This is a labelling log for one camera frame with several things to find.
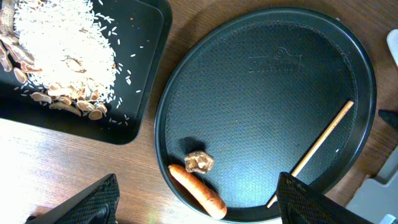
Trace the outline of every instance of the wood grain surface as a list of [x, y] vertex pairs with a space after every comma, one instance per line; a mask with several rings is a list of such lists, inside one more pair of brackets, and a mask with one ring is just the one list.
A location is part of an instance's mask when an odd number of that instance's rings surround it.
[[[114, 146], [0, 119], [2, 223], [45, 213], [108, 173], [117, 175], [119, 223], [216, 223], [190, 210], [163, 180], [154, 151], [154, 118], [166, 84], [190, 47], [216, 26], [256, 9], [301, 6], [338, 18], [373, 62], [377, 109], [398, 109], [398, 69], [386, 36], [398, 28], [396, 0], [170, 0], [173, 26], [138, 138]], [[327, 194], [345, 205], [366, 175], [377, 174], [398, 144], [398, 133], [375, 117], [371, 135], [346, 176]]]

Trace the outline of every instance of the chopstick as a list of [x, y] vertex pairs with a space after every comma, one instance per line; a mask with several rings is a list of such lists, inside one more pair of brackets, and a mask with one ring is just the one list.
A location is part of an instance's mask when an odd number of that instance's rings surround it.
[[[354, 102], [349, 101], [345, 104], [343, 109], [337, 114], [334, 120], [329, 124], [326, 130], [322, 133], [322, 135], [318, 138], [315, 144], [311, 147], [311, 149], [307, 152], [305, 157], [300, 161], [298, 166], [291, 173], [292, 176], [296, 177], [297, 174], [304, 168], [307, 162], [311, 159], [314, 153], [319, 149], [322, 143], [326, 140], [329, 134], [333, 131], [333, 129], [337, 126], [337, 124], [343, 119], [344, 115], [349, 111], [349, 109], [354, 105]], [[271, 198], [271, 200], [267, 204], [267, 208], [271, 207], [271, 205], [276, 201], [276, 194]]]

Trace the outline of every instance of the black tray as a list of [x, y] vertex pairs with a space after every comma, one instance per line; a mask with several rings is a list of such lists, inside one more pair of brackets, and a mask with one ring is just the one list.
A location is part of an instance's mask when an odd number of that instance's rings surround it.
[[195, 175], [224, 199], [224, 221], [275, 219], [278, 204], [265, 204], [279, 173], [293, 170], [348, 100], [354, 106], [297, 176], [319, 192], [346, 174], [369, 135], [371, 62], [352, 32], [318, 12], [245, 15], [199, 41], [171, 76], [155, 119], [160, 171], [181, 201], [206, 214], [167, 170], [204, 150], [215, 166]]
[[[102, 22], [108, 29], [103, 31], [116, 52], [116, 63], [123, 64], [123, 71], [116, 74], [115, 94], [122, 97], [123, 103], [116, 109], [118, 99], [110, 103], [107, 117], [91, 121], [87, 117], [78, 117], [67, 111], [50, 110], [40, 106], [14, 87], [21, 86], [13, 72], [0, 70], [0, 118], [10, 119], [43, 128], [75, 134], [86, 138], [113, 144], [125, 144], [132, 141], [139, 132], [147, 101], [152, 89], [165, 42], [172, 23], [171, 8], [166, 0], [142, 1], [105, 1], [103, 6], [93, 1], [93, 10], [110, 16], [112, 24]], [[117, 26], [118, 35], [108, 37], [108, 30]], [[126, 83], [127, 69], [132, 73], [131, 85]], [[124, 115], [130, 119], [125, 125]], [[109, 123], [109, 118], [118, 122]]]

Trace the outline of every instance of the white plastic part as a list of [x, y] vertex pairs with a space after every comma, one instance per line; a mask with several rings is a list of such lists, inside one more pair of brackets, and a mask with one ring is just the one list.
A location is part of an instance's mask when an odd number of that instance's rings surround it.
[[398, 29], [391, 31], [387, 36], [387, 44], [390, 48], [391, 55], [398, 66]]

